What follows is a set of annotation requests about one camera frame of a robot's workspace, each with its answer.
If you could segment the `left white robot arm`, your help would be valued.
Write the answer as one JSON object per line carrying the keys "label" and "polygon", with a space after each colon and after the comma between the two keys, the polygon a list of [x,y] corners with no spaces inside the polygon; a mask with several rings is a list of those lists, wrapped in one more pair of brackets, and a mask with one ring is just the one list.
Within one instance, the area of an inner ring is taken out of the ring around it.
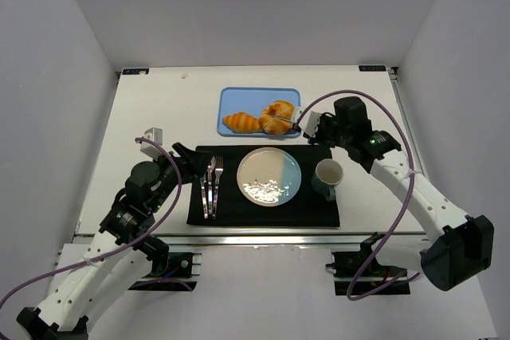
{"label": "left white robot arm", "polygon": [[166,274],[169,247],[152,234],[155,214],[172,192],[206,173],[213,155],[181,143],[167,152],[150,139],[136,141],[155,153],[133,166],[81,262],[66,267],[68,275],[45,300],[18,314],[29,338],[86,339],[93,322],[140,278]]}

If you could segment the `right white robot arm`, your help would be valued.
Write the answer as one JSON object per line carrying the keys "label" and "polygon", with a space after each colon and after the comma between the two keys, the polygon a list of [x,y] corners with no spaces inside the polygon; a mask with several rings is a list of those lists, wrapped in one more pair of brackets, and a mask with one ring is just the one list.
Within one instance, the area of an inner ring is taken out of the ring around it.
{"label": "right white robot arm", "polygon": [[391,232],[367,238],[360,245],[357,271],[347,297],[355,299],[354,285],[365,271],[376,272],[384,267],[422,274],[441,291],[489,268],[492,222],[483,215],[470,216],[417,172],[407,140],[397,141],[385,131],[374,130],[367,107],[357,94],[336,100],[334,109],[332,113],[318,113],[278,100],[264,109],[260,123],[270,134],[294,129],[312,145],[343,148],[353,162],[402,202],[395,220],[410,212],[427,237],[415,243],[402,243]]}

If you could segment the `round bread roll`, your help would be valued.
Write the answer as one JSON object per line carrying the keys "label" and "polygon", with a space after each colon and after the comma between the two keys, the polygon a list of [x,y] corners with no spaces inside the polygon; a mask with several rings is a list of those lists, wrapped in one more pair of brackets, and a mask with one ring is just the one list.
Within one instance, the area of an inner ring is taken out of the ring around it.
{"label": "round bread roll", "polygon": [[277,100],[268,105],[259,118],[259,123],[266,134],[269,135],[285,135],[287,131],[278,131],[278,122],[281,120],[270,119],[269,115],[279,115],[292,118],[294,105],[284,100]]}

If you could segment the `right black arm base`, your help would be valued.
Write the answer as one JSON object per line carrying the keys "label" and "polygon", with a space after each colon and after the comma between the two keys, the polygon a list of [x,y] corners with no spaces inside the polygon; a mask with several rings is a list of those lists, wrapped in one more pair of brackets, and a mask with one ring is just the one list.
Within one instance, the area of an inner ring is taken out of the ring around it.
{"label": "right black arm base", "polygon": [[[365,259],[372,253],[378,240],[384,237],[382,233],[375,233],[364,240],[359,250],[341,251],[331,254],[331,262],[325,264],[325,270],[334,277],[334,288],[337,296],[346,296],[347,289],[355,273],[362,266]],[[377,291],[376,295],[409,295],[410,285],[407,272],[394,266],[383,266],[377,260],[372,260],[367,268],[358,278],[355,286],[352,288],[351,297],[356,298],[366,294],[373,289],[383,285],[394,277],[402,273],[400,278],[389,287]]]}

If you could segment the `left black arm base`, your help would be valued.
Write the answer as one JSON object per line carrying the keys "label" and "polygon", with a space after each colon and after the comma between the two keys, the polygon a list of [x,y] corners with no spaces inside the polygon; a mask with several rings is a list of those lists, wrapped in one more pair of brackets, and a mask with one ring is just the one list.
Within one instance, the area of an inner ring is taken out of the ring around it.
{"label": "left black arm base", "polygon": [[128,290],[191,292],[197,285],[201,267],[202,254],[199,252],[169,252],[165,268],[144,276]]}

